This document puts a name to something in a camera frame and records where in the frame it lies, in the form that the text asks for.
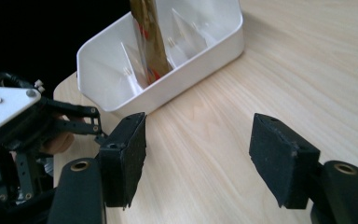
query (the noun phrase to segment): brown snack package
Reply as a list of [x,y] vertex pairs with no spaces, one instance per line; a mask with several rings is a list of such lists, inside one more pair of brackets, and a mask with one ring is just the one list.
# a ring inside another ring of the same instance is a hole
[[167,61],[154,0],[130,0],[135,34],[147,83],[150,85],[171,71]]

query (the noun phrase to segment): black background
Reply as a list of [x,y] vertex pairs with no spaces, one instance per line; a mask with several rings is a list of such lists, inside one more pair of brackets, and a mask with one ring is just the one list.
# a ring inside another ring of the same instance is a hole
[[129,11],[129,0],[0,0],[0,72],[41,79],[52,97],[79,48]]

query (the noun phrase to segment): wooden table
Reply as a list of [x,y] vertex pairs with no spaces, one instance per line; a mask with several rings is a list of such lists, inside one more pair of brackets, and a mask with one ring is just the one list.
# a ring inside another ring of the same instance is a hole
[[[309,140],[320,162],[358,166],[358,1],[240,3],[244,53],[148,115],[139,188],[131,208],[107,209],[109,223],[310,223],[311,203],[279,208],[250,160],[255,112]],[[75,74],[54,96],[93,105]],[[119,119],[101,112],[110,133]],[[55,157],[56,176],[95,156],[92,138]]]

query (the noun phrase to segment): light wood surface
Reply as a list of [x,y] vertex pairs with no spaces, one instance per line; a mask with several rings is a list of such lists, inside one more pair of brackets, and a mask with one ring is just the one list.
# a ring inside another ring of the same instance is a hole
[[[244,53],[148,115],[138,190],[131,208],[107,209],[109,223],[310,223],[311,203],[279,208],[250,160],[255,112],[309,140],[320,162],[358,166],[358,1],[240,3]],[[75,74],[55,99],[93,105]],[[110,133],[119,119],[101,112]],[[92,138],[55,157],[57,177],[68,161],[95,156]]]

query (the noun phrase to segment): white plastic tray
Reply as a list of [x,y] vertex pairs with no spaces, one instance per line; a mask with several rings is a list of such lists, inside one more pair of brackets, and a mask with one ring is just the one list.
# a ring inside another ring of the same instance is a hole
[[80,92],[120,117],[154,111],[236,59],[244,49],[238,0],[156,0],[158,24],[173,70],[147,86],[132,15],[126,14],[77,53]]

